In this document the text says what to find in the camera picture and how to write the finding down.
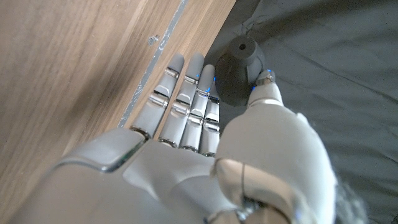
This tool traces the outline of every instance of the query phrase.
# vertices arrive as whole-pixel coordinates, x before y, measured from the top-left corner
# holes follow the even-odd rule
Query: robotic hand
[[[271,70],[242,85],[255,86],[247,110],[220,139],[215,68],[202,69],[195,54],[153,139],[183,63],[171,59],[131,129],[64,157],[10,223],[334,223],[325,147],[305,116],[284,106]],[[247,92],[218,86],[226,97]]]

